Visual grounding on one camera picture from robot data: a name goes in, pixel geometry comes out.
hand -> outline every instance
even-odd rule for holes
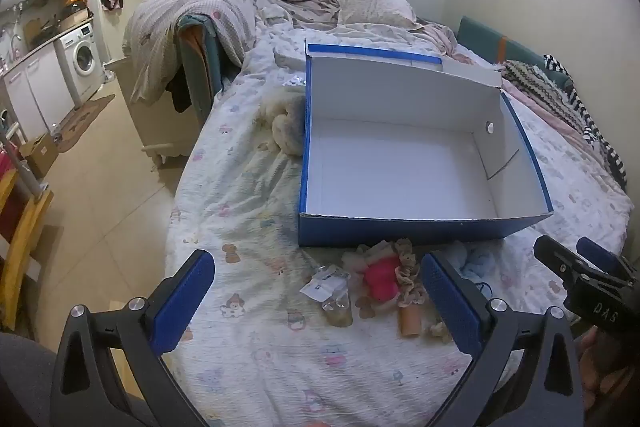
[[[594,362],[594,352],[598,328],[593,327],[583,336],[578,345],[578,357],[580,358],[580,374],[582,376],[582,391],[584,394],[584,410],[588,411],[596,401],[598,393],[609,394],[615,387],[613,397],[619,396],[633,376],[633,371],[627,368],[620,369],[609,375],[600,375]],[[621,378],[625,380],[617,385]]]

white pillow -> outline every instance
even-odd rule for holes
[[[414,9],[405,0],[342,0],[338,24],[386,24],[407,30],[422,26],[415,19]]]

metal pole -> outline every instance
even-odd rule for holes
[[[47,185],[40,185],[36,179],[36,176],[33,175],[33,172],[31,172],[28,168],[20,163],[20,160],[18,160],[18,156],[15,155],[14,149],[9,144],[9,140],[4,134],[4,131],[0,131],[0,142],[2,142],[4,150],[8,154],[11,163],[14,164],[15,170],[18,172],[18,175],[20,176],[24,184],[27,185],[30,193],[33,194],[33,198],[38,201],[44,191],[44,188],[46,188]]]

rug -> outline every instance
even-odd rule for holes
[[[87,100],[82,107],[76,110],[66,122],[62,124],[62,140],[58,142],[58,152],[67,152],[73,147],[91,125],[100,112],[109,105],[109,102],[116,98],[114,94],[98,98],[98,100]]]

washing machine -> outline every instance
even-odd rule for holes
[[[54,42],[58,62],[76,108],[89,100],[104,81],[91,23],[71,30]]]

